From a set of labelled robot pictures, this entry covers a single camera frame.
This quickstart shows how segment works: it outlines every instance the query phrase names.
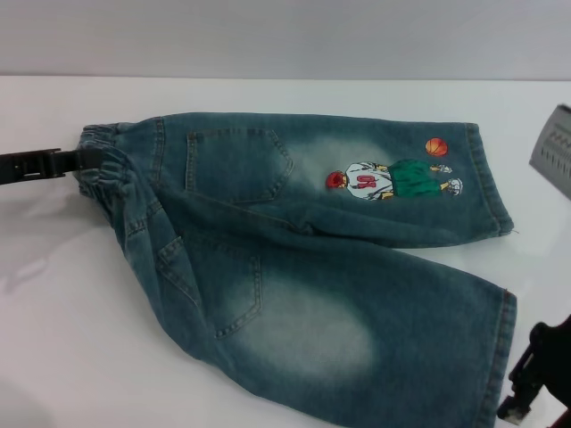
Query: back pocket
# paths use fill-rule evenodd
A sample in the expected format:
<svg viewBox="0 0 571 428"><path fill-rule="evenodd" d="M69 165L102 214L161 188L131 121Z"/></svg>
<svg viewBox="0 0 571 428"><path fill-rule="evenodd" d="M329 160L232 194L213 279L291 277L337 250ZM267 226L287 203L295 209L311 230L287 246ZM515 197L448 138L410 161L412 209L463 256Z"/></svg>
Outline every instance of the back pocket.
<svg viewBox="0 0 571 428"><path fill-rule="evenodd" d="M186 241L204 315L222 339L261 311L260 257L202 234Z"/></svg>
<svg viewBox="0 0 571 428"><path fill-rule="evenodd" d="M294 168L272 130L209 129L187 141L186 189L218 201L272 200Z"/></svg>

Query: children's jeans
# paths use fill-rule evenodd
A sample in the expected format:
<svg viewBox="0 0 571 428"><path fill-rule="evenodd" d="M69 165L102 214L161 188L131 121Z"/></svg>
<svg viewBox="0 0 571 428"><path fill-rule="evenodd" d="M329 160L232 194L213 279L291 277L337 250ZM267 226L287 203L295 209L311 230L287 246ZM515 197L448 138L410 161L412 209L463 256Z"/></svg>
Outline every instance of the children's jeans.
<svg viewBox="0 0 571 428"><path fill-rule="evenodd" d="M192 357L333 424L493 426L515 297L393 249L512 229L476 125L188 113L79 148L103 151L81 191Z"/></svg>

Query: black object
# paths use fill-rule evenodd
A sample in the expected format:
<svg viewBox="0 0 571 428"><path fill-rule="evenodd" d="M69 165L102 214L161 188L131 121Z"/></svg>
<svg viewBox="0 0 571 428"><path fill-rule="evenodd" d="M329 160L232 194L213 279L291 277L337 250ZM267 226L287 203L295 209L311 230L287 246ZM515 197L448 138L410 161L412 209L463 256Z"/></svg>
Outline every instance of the black object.
<svg viewBox="0 0 571 428"><path fill-rule="evenodd" d="M556 399L571 407L571 317L557 327L537 324L529 334L529 346L509 374L514 397L498 408L498 417L519 425L543 385ZM571 426L567 411L557 427Z"/></svg>
<svg viewBox="0 0 571 428"><path fill-rule="evenodd" d="M103 153L97 149L3 154L0 155L0 185L64 177L66 172L99 168L102 159Z"/></svg>

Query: denim shorts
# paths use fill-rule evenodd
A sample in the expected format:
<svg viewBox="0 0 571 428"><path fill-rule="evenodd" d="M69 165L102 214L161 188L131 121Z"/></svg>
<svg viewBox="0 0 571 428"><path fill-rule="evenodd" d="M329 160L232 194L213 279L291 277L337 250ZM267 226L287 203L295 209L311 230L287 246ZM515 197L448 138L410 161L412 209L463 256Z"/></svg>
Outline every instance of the denim shorts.
<svg viewBox="0 0 571 428"><path fill-rule="evenodd" d="M190 356L333 424L494 425L515 297L395 250L511 231L477 125L187 113L79 147L103 151L81 192Z"/></svg>

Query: basketball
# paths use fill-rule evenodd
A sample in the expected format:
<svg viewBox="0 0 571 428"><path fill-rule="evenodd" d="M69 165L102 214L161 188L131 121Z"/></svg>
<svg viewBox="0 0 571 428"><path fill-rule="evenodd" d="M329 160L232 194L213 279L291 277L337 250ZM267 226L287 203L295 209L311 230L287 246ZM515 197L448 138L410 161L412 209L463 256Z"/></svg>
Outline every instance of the basketball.
<svg viewBox="0 0 571 428"><path fill-rule="evenodd" d="M448 152L448 145L442 138L431 138L426 142L426 152L433 156L444 156Z"/></svg>

